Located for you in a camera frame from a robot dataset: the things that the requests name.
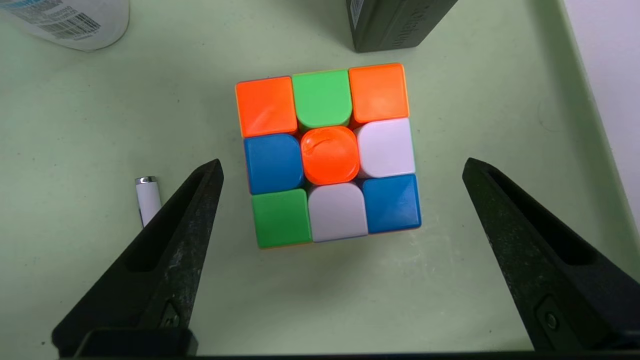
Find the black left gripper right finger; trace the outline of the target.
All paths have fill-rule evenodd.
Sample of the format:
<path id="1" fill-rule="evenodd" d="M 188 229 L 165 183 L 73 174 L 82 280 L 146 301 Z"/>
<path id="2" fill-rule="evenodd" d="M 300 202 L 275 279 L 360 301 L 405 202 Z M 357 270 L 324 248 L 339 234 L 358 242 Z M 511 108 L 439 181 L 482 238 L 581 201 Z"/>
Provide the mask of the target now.
<path id="1" fill-rule="evenodd" d="M 638 281 L 491 164 L 462 180 L 535 350 L 639 349 Z"/>

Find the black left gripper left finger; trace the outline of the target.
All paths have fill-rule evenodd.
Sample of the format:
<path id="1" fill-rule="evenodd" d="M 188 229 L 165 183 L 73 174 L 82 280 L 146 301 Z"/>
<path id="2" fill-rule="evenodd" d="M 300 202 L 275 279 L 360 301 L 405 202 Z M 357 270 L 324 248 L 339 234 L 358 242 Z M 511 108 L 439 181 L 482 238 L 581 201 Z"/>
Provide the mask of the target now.
<path id="1" fill-rule="evenodd" d="M 62 358 L 187 358 L 190 319 L 224 183 L 196 168 L 70 312 L 51 340 Z"/>

